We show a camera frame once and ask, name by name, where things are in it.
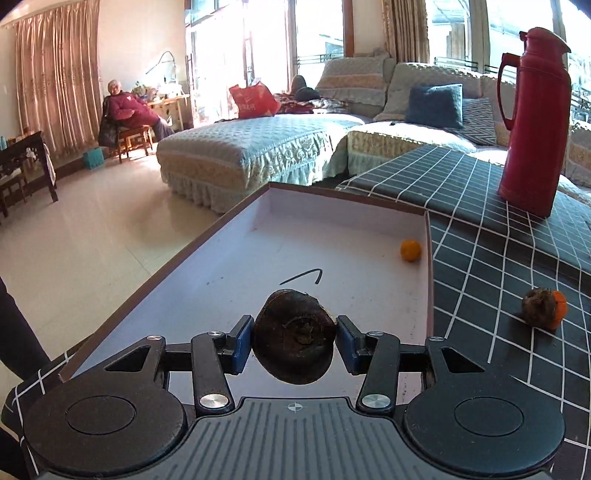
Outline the dark rotten fruit half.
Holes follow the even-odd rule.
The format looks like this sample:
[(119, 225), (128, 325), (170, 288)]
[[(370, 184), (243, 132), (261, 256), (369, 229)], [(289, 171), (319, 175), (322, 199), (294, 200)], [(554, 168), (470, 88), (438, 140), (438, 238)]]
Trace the dark rotten fruit half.
[(293, 289), (267, 298), (254, 321), (250, 346), (271, 375), (294, 385), (311, 384), (332, 363), (337, 321), (318, 299)]

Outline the brown cardboard tray box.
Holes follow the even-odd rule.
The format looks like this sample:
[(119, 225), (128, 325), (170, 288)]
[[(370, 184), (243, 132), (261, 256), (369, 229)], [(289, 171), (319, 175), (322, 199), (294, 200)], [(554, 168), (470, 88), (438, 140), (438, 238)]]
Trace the brown cardboard tray box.
[[(406, 262), (401, 242), (422, 258)], [(228, 332), (293, 289), (361, 331), (421, 345), (433, 331), (430, 218), (406, 204), (270, 184), (220, 217), (129, 297), (62, 370), (69, 381), (138, 340)]]

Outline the small orange fruit in tray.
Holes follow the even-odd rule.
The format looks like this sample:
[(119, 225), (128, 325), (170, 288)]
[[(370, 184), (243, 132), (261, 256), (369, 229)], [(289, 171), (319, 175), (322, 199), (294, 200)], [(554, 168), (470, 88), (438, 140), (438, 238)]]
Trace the small orange fruit in tray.
[(414, 239), (406, 239), (401, 242), (400, 256), (406, 262), (416, 262), (422, 258), (423, 247)]

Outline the black grid tablecloth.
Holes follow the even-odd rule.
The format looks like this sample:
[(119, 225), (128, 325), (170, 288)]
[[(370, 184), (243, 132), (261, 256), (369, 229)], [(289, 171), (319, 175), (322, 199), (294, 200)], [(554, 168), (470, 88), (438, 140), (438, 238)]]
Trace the black grid tablecloth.
[[(433, 331), (394, 414), (356, 411), (365, 376), (334, 346), (322, 378), (276, 379), (250, 350), (235, 410), (196, 414), (191, 374), (163, 387), (159, 336), (83, 375), (75, 347), (18, 385), (1, 418), (31, 479), (586, 479), (590, 475), (590, 210), (557, 194), (541, 218), (498, 196), (503, 170), (422, 147), (335, 190), (429, 215)], [(562, 292), (559, 327), (521, 316)]]

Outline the dark and orange fruit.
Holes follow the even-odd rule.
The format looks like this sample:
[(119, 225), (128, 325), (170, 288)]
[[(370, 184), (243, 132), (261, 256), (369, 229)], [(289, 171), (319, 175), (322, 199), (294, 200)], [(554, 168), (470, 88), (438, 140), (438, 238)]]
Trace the dark and orange fruit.
[(558, 290), (534, 288), (521, 302), (521, 316), (533, 327), (554, 331), (565, 318), (568, 305), (565, 295)]

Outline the quilted sectional sofa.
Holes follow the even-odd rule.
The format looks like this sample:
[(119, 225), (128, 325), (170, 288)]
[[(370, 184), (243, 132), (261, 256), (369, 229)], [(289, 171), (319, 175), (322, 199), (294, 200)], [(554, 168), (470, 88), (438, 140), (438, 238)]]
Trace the quilted sectional sofa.
[[(162, 180), (177, 194), (215, 213), (228, 212), (269, 182), (310, 186), (349, 173), (358, 175), (423, 145), (447, 147), (502, 165), (516, 86), (493, 74), (426, 63), (385, 63), (384, 107), (342, 103), (344, 111), (284, 113), (223, 120), (174, 134), (157, 147)], [(463, 100), (486, 97), (494, 114), (497, 144), (478, 146), (440, 129), (407, 123), (410, 91), (417, 85), (463, 85)]]

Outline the wooden chair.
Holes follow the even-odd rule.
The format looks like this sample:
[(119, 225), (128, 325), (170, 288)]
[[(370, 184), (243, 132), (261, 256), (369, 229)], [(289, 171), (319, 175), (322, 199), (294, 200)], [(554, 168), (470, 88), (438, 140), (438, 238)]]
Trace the wooden chair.
[(151, 128), (141, 126), (136, 128), (125, 128), (118, 126), (116, 129), (116, 150), (119, 162), (123, 157), (130, 158), (132, 150), (141, 149), (145, 155), (149, 155), (153, 149)]

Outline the wooden side table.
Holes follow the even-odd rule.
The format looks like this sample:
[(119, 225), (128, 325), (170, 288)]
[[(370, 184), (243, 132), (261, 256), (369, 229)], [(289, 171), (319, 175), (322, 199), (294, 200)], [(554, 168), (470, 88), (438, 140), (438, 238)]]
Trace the wooden side table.
[(174, 132), (187, 130), (193, 126), (189, 94), (155, 98), (147, 105), (163, 118)]

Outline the red thermos flask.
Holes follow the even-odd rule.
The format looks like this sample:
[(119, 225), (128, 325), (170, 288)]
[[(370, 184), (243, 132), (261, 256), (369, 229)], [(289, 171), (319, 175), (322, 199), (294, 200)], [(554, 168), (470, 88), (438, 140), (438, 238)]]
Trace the red thermos flask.
[(517, 70), (507, 159), (498, 194), (511, 205), (541, 218), (551, 215), (567, 147), (571, 78), (563, 57), (568, 45), (555, 33), (535, 27), (520, 33), (521, 56), (505, 53), (500, 71)]

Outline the dark blue cushion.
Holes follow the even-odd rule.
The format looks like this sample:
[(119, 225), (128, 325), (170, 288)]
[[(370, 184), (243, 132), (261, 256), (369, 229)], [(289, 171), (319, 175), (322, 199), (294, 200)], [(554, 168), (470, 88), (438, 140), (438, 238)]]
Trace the dark blue cushion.
[(407, 123), (440, 129), (463, 127), (463, 85), (417, 85), (410, 91)]

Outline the red plastic bag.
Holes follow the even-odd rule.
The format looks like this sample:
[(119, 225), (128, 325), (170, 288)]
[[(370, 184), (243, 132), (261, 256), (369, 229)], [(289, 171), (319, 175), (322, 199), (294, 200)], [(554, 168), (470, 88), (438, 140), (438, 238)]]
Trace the red plastic bag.
[(232, 100), (238, 106), (240, 120), (273, 117), (280, 111), (280, 101), (273, 96), (269, 88), (262, 82), (247, 86), (238, 85), (228, 89)]

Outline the seated person in red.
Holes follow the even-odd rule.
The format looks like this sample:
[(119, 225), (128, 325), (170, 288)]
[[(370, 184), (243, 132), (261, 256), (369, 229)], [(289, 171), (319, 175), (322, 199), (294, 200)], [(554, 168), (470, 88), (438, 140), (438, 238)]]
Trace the seated person in red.
[(150, 127), (156, 140), (173, 134), (172, 128), (157, 115), (147, 103), (137, 95), (122, 90), (121, 83), (113, 79), (107, 84), (108, 95), (103, 99), (102, 116), (98, 132), (98, 145), (115, 148), (117, 146), (116, 133), (119, 129), (127, 130)]

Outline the dark wooden table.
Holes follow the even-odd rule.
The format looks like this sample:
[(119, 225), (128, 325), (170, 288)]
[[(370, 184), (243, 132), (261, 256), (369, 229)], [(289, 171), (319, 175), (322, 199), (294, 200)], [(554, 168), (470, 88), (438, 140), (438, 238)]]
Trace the dark wooden table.
[(57, 202), (57, 175), (42, 132), (26, 134), (11, 144), (1, 138), (1, 213), (5, 218), (9, 216), (7, 198), (13, 187), (17, 188), (22, 201), (27, 202), (30, 195), (28, 174), (36, 166), (41, 168), (42, 184), (48, 188), (52, 201)]

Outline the striped back cushion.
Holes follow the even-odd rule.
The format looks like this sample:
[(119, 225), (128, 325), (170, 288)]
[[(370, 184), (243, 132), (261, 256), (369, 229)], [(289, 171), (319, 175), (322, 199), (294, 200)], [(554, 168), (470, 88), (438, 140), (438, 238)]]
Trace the striped back cushion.
[(315, 90), (325, 98), (384, 107), (388, 59), (387, 55), (332, 59), (325, 64)]

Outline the beige left curtain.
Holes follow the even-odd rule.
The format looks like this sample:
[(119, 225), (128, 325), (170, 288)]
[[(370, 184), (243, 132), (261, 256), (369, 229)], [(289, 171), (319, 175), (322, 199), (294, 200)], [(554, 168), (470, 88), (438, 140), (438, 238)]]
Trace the beige left curtain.
[(52, 157), (96, 144), (101, 116), (97, 1), (18, 20), (15, 70), (20, 126), (42, 133)]

